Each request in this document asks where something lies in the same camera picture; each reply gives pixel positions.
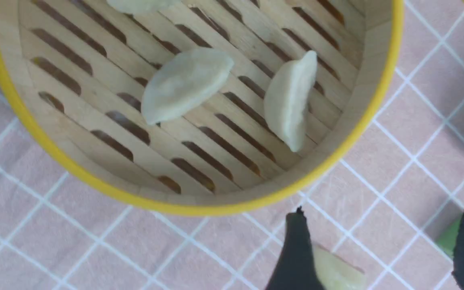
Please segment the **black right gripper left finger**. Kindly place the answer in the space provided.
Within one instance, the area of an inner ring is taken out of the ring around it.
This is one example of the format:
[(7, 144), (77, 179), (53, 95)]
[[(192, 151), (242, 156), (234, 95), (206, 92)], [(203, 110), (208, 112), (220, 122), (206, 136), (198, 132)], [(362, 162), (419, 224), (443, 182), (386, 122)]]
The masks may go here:
[(267, 290), (323, 290), (317, 277), (311, 234), (302, 207), (286, 215), (282, 251)]

